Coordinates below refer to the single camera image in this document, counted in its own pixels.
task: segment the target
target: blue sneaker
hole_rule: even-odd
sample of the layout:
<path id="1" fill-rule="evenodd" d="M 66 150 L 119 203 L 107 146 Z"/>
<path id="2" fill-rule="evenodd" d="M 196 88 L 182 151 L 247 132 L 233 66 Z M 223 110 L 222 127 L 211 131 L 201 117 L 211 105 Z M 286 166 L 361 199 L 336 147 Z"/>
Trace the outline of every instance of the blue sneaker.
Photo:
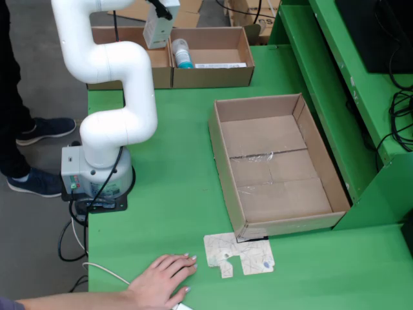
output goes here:
<path id="1" fill-rule="evenodd" d="M 17 145 L 26 147 L 44 138 L 60 138 L 71 134 L 76 129 L 76 123 L 71 118 L 34 118 L 36 123 L 30 132 L 16 137 Z"/>
<path id="2" fill-rule="evenodd" d="M 30 169 L 27 181 L 18 182 L 12 178 L 7 178 L 7 184 L 13 191 L 28 192 L 45 198 L 59 197 L 62 191 L 59 176 L 35 168 Z"/>

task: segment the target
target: concrete floor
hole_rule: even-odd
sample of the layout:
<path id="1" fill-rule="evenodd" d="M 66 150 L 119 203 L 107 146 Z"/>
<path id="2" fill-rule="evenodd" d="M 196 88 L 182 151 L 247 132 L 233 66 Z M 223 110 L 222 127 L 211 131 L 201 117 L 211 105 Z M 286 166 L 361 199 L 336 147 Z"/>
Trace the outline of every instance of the concrete floor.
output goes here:
<path id="1" fill-rule="evenodd" d="M 33 116 L 86 117 L 87 91 L 65 68 L 50 0 L 8 0 L 12 15 L 11 38 L 21 65 L 20 94 Z M 229 26 L 215 0 L 204 0 L 198 26 Z M 112 25 L 112 16 L 93 14 L 92 25 Z M 119 18 L 120 26 L 143 25 Z M 61 147 L 79 140 L 79 131 L 21 149 L 28 162 L 58 173 Z M 0 296 L 32 298 L 67 292 L 85 271 L 81 262 L 64 263 L 57 257 L 57 240 L 70 219 L 68 205 L 59 198 L 45 199 L 12 192 L 0 176 Z M 66 257 L 81 249 L 71 229 L 63 244 Z"/>

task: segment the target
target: jeans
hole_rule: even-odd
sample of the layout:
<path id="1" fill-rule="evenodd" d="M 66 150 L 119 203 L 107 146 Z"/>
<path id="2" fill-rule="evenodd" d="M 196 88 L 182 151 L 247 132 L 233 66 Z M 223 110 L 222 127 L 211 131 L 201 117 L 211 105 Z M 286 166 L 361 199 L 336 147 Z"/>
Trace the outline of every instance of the jeans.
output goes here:
<path id="1" fill-rule="evenodd" d="M 0 0 L 0 172 L 21 178 L 30 172 L 30 166 L 15 139 L 18 134 L 32 130 L 35 122 L 17 90 L 20 67 L 14 59 L 9 33 L 10 12 L 6 1 Z"/>

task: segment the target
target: white bottle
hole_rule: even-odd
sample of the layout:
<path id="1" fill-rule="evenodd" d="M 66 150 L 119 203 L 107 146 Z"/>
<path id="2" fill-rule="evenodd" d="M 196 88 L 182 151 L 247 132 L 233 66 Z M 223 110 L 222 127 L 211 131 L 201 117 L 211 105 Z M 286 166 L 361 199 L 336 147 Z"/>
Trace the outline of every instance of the white bottle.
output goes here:
<path id="1" fill-rule="evenodd" d="M 184 39 L 176 39 L 172 42 L 172 52 L 175 55 L 178 68 L 193 69 L 191 55 L 189 54 L 188 43 Z"/>

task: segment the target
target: cardboard carton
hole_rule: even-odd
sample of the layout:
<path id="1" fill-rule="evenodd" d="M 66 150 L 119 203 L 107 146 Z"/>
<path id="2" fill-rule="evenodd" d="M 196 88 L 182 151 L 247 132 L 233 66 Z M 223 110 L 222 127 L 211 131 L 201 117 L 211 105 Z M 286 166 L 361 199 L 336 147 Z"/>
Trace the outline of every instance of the cardboard carton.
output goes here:
<path id="1" fill-rule="evenodd" d="M 173 29 L 170 42 L 185 39 L 192 62 L 196 63 L 246 63 L 245 68 L 177 68 L 171 54 L 173 88 L 247 87 L 254 73 L 247 36 L 243 28 L 192 28 Z"/>
<path id="2" fill-rule="evenodd" d="M 155 88 L 171 88 L 172 62 L 169 43 L 165 48 L 149 50 L 143 38 L 143 27 L 118 27 L 120 41 L 131 41 L 141 45 L 149 54 L 152 63 L 152 75 Z M 114 27 L 92 27 L 95 43 L 105 44 L 116 42 Z M 123 89 L 122 82 L 111 81 L 100 84 L 88 84 L 89 90 Z"/>
<path id="3" fill-rule="evenodd" d="M 198 24 L 200 15 L 199 9 L 202 5 L 202 0 L 181 0 L 181 8 L 174 22 L 176 28 L 195 28 Z M 145 0 L 136 0 L 134 4 L 126 9 L 116 11 L 117 16 L 146 21 L 149 15 L 150 3 Z"/>
<path id="4" fill-rule="evenodd" d="M 350 209 L 301 94 L 216 101 L 209 130 L 239 241 L 333 227 Z"/>

